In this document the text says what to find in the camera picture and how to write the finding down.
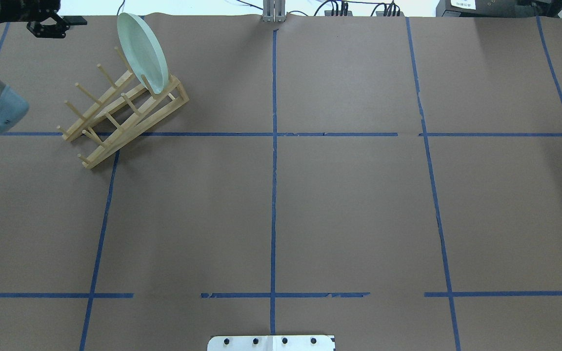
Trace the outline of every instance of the light green plate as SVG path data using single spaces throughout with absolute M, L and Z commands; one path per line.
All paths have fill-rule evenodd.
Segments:
M 169 73 L 166 57 L 156 34 L 147 22 L 131 13 L 119 14 L 116 27 L 120 46 L 138 80 L 144 84 L 144 74 L 150 84 L 147 88 L 156 94 L 161 93 L 169 83 Z

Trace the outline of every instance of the electrical cable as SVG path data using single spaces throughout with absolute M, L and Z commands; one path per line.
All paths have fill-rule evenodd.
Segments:
M 326 0 L 325 2 L 322 2 L 320 6 L 318 6 L 318 8 L 316 9 L 316 12 L 314 13 L 314 16 L 316 16 L 318 14 L 318 11 L 320 9 L 322 9 L 322 6 L 325 6 L 325 4 L 327 2 L 331 3 L 331 14 L 333 14 L 333 4 L 335 4 L 335 12 L 337 13 L 340 9 L 339 9 L 339 4 L 337 3 L 336 0 Z
M 372 13 L 370 14 L 370 17 L 374 16 L 374 13 L 376 13 L 377 9 L 381 5 L 383 5 L 385 7 L 384 11 L 387 11 L 387 4 L 385 4 L 384 2 L 381 2 L 380 4 L 378 4 L 377 6 L 374 7 L 374 9 L 372 10 Z
M 120 14 L 120 10 L 125 8 L 125 1 L 127 0 L 123 0 L 122 4 L 120 4 L 119 9 L 116 10 L 116 16 L 118 16 Z
M 249 4 L 248 2 L 245 2 L 245 1 L 242 1 L 242 0 L 236 0 L 236 1 L 237 1 L 237 2 L 241 2 L 241 3 L 243 3 L 243 4 L 247 5 L 247 6 L 254 7 L 254 8 L 256 8 L 256 9 L 260 9 L 260 10 L 263 11 L 263 8 L 262 8 L 262 7 L 255 6 L 255 5 L 253 5 L 253 4 Z
M 380 2 L 365 2 L 365 1 L 346 1 L 346 2 L 352 2 L 353 4 L 368 4 L 368 5 L 380 4 Z
M 304 13 L 303 11 L 294 10 L 294 11 L 288 12 L 288 14 L 290 14 L 290 13 L 302 13 L 302 14 L 304 14 L 305 16 L 309 17 L 309 15 L 306 14 L 306 13 Z

